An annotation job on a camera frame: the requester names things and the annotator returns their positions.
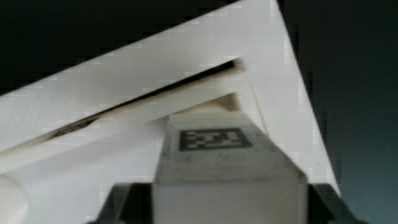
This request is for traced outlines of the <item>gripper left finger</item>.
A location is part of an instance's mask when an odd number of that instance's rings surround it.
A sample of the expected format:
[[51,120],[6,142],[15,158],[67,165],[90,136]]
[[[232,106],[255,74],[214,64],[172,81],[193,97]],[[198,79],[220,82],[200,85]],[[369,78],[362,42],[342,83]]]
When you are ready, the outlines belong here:
[[149,183],[113,185],[97,218],[86,224],[154,224]]

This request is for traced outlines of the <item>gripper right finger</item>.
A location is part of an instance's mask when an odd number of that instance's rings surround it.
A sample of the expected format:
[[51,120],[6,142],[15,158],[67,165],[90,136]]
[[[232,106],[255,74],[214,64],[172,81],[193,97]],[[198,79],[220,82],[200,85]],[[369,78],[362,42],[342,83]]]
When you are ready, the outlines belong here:
[[367,224],[357,219],[328,184],[310,184],[307,192],[307,224]]

